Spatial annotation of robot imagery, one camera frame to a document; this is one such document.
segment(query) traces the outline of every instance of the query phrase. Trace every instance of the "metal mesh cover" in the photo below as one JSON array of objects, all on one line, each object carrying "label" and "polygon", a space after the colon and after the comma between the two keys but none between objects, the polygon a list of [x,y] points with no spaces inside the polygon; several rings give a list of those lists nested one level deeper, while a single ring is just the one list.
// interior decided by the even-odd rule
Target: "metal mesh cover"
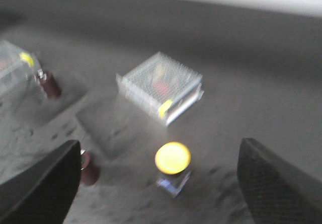
[{"label": "metal mesh cover", "polygon": [[202,76],[170,57],[157,53],[124,76],[159,103],[180,100]]}]

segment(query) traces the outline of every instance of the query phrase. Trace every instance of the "yellow label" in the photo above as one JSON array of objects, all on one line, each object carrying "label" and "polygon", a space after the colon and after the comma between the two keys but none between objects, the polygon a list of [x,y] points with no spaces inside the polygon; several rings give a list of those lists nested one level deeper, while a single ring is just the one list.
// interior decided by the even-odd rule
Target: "yellow label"
[{"label": "yellow label", "polygon": [[34,59],[31,57],[30,54],[26,53],[26,52],[21,52],[19,54],[20,56],[20,60],[28,63],[28,66],[31,68],[31,67],[34,67]]},{"label": "yellow label", "polygon": [[160,107],[159,107],[159,117],[164,118],[166,111],[172,106],[173,101],[166,100]]}]

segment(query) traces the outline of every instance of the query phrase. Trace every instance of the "concrete floor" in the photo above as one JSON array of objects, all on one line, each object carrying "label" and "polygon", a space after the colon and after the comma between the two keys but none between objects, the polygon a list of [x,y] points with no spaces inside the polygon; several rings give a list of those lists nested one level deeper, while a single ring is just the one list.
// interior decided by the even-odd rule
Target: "concrete floor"
[{"label": "concrete floor", "polygon": [[[101,167],[65,223],[253,223],[236,179],[253,137],[322,181],[322,20],[175,0],[0,0],[0,38],[52,69],[62,97],[35,83],[1,97],[0,182],[67,139]],[[205,95],[168,128],[118,96],[125,74],[163,51],[204,75]],[[185,143],[194,173],[171,199],[154,154]]]}]

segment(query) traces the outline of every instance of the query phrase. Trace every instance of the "electrolytic capacitor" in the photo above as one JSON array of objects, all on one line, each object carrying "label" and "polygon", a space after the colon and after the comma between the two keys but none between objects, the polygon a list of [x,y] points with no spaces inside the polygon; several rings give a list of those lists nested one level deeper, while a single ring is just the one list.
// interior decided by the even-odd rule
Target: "electrolytic capacitor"
[{"label": "electrolytic capacitor", "polygon": [[48,99],[60,97],[61,89],[57,84],[52,71],[42,69],[38,70],[35,74],[35,80],[46,93]]},{"label": "electrolytic capacitor", "polygon": [[94,185],[100,177],[100,169],[93,163],[91,155],[86,150],[81,150],[82,174],[80,181],[87,186]]}]

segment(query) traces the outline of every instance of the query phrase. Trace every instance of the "perforated metal box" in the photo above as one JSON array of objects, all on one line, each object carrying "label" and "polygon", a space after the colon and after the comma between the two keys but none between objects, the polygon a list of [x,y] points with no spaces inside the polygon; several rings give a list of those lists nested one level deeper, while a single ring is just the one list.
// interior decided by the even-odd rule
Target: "perforated metal box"
[{"label": "perforated metal box", "polygon": [[0,41],[0,96],[39,69],[35,56],[7,41]]},{"label": "perforated metal box", "polygon": [[161,52],[116,80],[121,94],[166,126],[203,94],[202,75]]}]

